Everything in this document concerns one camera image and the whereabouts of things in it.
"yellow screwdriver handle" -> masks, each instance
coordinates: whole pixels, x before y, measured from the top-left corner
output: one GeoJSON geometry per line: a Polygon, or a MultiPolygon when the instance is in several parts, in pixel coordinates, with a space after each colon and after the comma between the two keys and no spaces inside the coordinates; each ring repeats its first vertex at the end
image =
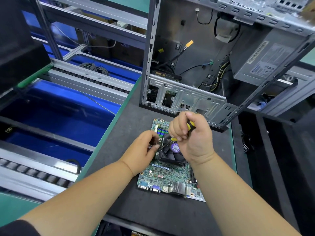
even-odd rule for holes
{"type": "Polygon", "coordinates": [[[195,127],[195,123],[190,121],[190,120],[188,120],[188,122],[187,122],[187,127],[188,127],[188,133],[187,133],[188,135],[191,133],[192,130],[194,130],[196,128],[195,127]]]}

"black anti-static mat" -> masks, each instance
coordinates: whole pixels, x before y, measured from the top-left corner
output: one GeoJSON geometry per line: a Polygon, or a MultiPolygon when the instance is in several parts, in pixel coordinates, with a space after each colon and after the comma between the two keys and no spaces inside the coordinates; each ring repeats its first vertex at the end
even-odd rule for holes
{"type": "MultiPolygon", "coordinates": [[[[101,147],[86,176],[117,161],[141,132],[151,129],[154,118],[162,118],[166,121],[173,119],[140,108],[139,95],[140,85],[101,147]]],[[[230,131],[223,133],[213,131],[213,142],[215,151],[231,167],[230,131]]],[[[206,203],[138,189],[137,179],[138,176],[131,180],[109,209],[108,214],[178,236],[221,235],[206,203]]]]}

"cooling fan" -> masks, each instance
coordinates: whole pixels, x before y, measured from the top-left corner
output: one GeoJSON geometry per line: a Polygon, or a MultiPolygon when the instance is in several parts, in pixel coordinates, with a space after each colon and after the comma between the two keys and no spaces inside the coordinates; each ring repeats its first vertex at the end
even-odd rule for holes
{"type": "Polygon", "coordinates": [[[187,163],[179,150],[177,142],[171,141],[170,138],[163,138],[162,147],[159,150],[159,159],[179,166],[185,166],[187,163]]]}

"black sleeve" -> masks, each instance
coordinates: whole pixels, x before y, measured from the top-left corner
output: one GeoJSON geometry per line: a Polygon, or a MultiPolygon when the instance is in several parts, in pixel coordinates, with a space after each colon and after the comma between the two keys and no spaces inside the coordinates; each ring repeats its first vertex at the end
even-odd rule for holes
{"type": "Polygon", "coordinates": [[[29,222],[16,220],[0,227],[0,236],[40,236],[40,234],[29,222]]]}

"green circuit board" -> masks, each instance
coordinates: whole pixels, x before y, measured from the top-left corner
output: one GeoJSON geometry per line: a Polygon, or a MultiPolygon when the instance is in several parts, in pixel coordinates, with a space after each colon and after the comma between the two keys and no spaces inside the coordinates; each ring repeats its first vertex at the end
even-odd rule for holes
{"type": "MultiPolygon", "coordinates": [[[[169,122],[163,119],[153,121],[151,130],[159,135],[160,144],[162,137],[168,133],[168,127],[169,122]]],[[[192,169],[188,163],[182,167],[162,162],[157,152],[150,165],[140,173],[137,185],[143,190],[168,194],[176,194],[175,188],[180,188],[181,193],[177,195],[205,202],[198,184],[193,182],[192,177],[192,169]]]]}

